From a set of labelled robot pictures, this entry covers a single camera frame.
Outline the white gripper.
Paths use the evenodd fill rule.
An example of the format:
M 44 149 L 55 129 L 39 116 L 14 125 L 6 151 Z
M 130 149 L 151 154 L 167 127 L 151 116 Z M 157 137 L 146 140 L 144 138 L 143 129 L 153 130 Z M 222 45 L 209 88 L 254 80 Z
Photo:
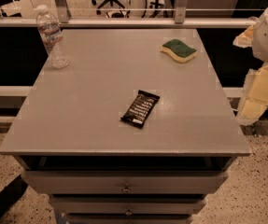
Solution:
M 268 8 L 255 25 L 251 24 L 234 39 L 233 45 L 239 48 L 252 47 L 254 57 L 265 62 L 259 70 L 248 71 L 237 108 L 239 124 L 252 125 L 268 108 Z

